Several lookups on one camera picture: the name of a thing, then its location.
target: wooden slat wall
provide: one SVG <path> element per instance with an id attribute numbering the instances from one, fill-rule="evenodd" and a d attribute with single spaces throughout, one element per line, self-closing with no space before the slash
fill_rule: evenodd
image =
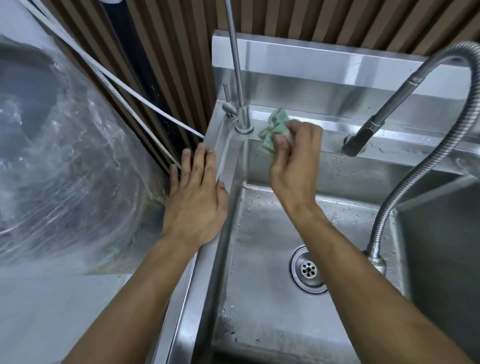
<path id="1" fill-rule="evenodd" d="M 125 1 L 172 115 L 205 133 L 216 99 L 211 38 L 228 29 L 224 0 Z M 85 50 L 139 90 L 97 0 L 44 2 Z M 237 30 L 257 35 L 419 55 L 480 40 L 480 0 L 232 0 L 232 7 Z M 153 112 L 122 94 L 173 152 Z"/>

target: flexible metal hose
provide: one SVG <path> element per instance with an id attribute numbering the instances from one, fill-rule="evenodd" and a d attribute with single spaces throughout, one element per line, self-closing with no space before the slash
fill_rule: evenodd
<path id="1" fill-rule="evenodd" d="M 369 257 L 380 257 L 380 239 L 385 228 L 385 224 L 397 202 L 402 198 L 406 191 L 422 178 L 427 172 L 432 170 L 438 162 L 445 158 L 468 133 L 470 128 L 477 121 L 480 114 L 480 45 L 475 42 L 461 42 L 450 47 L 446 47 L 430 58 L 428 58 L 398 89 L 397 92 L 387 101 L 387 103 L 377 113 L 390 115 L 398 106 L 398 99 L 405 100 L 413 90 L 433 71 L 438 65 L 451 58 L 462 58 L 465 60 L 471 70 L 470 91 L 467 100 L 463 106 L 462 112 L 456 123 L 452 126 L 445 138 L 440 144 L 404 179 L 395 187 L 382 203 L 380 210 L 373 223 L 370 242 L 367 247 Z"/>

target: forearm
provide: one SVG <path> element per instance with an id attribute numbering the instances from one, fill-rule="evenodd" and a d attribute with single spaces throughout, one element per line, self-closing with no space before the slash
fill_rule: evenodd
<path id="1" fill-rule="evenodd" d="M 160 239 L 62 363 L 143 363 L 190 250 Z"/>
<path id="2" fill-rule="evenodd" d="M 471 363 L 323 215 L 292 219 L 364 363 Z"/>

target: white cable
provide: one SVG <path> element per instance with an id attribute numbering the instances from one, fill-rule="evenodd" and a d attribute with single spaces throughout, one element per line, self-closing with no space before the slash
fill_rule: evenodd
<path id="1" fill-rule="evenodd" d="M 32 0 L 33 3 L 40 9 L 40 11 L 49 19 L 54 26 L 57 27 L 58 32 L 62 32 L 65 37 L 67 37 L 72 42 L 75 42 L 74 39 L 67 33 L 65 28 L 58 22 L 57 19 L 53 16 L 53 14 L 48 10 L 48 8 L 42 3 L 41 0 Z M 143 129 L 150 135 L 153 141 L 160 147 L 160 149 L 175 163 L 177 166 L 180 167 L 179 163 L 176 161 L 175 157 L 173 157 L 170 152 L 164 147 L 164 145 L 158 140 L 158 138 L 153 134 L 153 132 L 148 128 L 148 126 L 143 122 L 143 120 L 137 115 L 135 111 L 130 107 L 128 102 L 122 97 L 122 95 L 113 87 L 111 82 L 100 72 L 94 65 L 89 63 L 86 60 L 87 64 L 90 66 L 93 72 L 98 76 L 98 78 L 108 87 L 108 89 L 117 97 L 117 99 L 122 103 L 122 105 L 127 109 L 127 111 L 133 116 L 133 118 L 143 127 Z"/>
<path id="2" fill-rule="evenodd" d="M 110 80 L 115 82 L 118 86 L 123 88 L 125 91 L 127 91 L 130 95 L 132 95 L 134 98 L 137 100 L 143 102 L 146 104 L 148 107 L 159 113 L 160 115 L 164 116 L 165 118 L 171 120 L 172 122 L 176 123 L 177 125 L 181 126 L 182 128 L 187 129 L 189 132 L 194 133 L 195 135 L 199 136 L 200 138 L 204 138 L 202 134 L 200 134 L 198 131 L 195 129 L 192 129 L 190 126 L 185 125 L 184 123 L 178 121 L 177 119 L 173 118 L 172 116 L 168 115 L 166 112 L 162 111 L 159 109 L 157 106 L 152 104 L 150 101 L 136 93 L 134 90 L 132 90 L 130 87 L 128 87 L 124 82 L 119 80 L 115 75 L 113 75 L 109 70 L 107 70 L 105 67 L 103 67 L 100 63 L 98 63 L 95 59 L 93 59 L 88 53 L 86 53 L 83 49 L 80 48 L 78 44 L 76 44 L 73 39 L 71 39 L 69 36 L 66 36 L 64 33 L 59 31 L 56 26 L 49 20 L 47 19 L 41 12 L 39 12 L 35 6 L 30 4 L 28 0 L 18 0 L 24 7 L 27 8 L 27 10 L 33 14 L 39 21 L 41 21 L 48 29 L 50 29 L 52 32 L 54 32 L 56 35 L 58 35 L 59 38 L 61 38 L 65 43 L 67 43 L 70 47 L 72 47 L 84 60 L 86 60 L 89 64 L 94 65 L 98 70 L 100 70 L 105 76 L 107 76 Z"/>

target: hand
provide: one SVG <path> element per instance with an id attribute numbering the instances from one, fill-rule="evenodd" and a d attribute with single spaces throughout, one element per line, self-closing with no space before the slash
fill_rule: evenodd
<path id="1" fill-rule="evenodd" d="M 197 146 L 193 168 L 191 151 L 184 149 L 180 182 L 177 175 L 177 166 L 173 164 L 162 237 L 197 251 L 222 228 L 228 213 L 228 192 L 222 182 L 215 184 L 215 151 L 205 150 L 204 143 Z"/>
<path id="2" fill-rule="evenodd" d="M 297 120 L 286 126 L 295 142 L 291 146 L 284 135 L 274 135 L 276 159 L 270 167 L 270 180 L 283 208 L 294 218 L 305 210 L 319 209 L 315 190 L 323 129 Z"/>

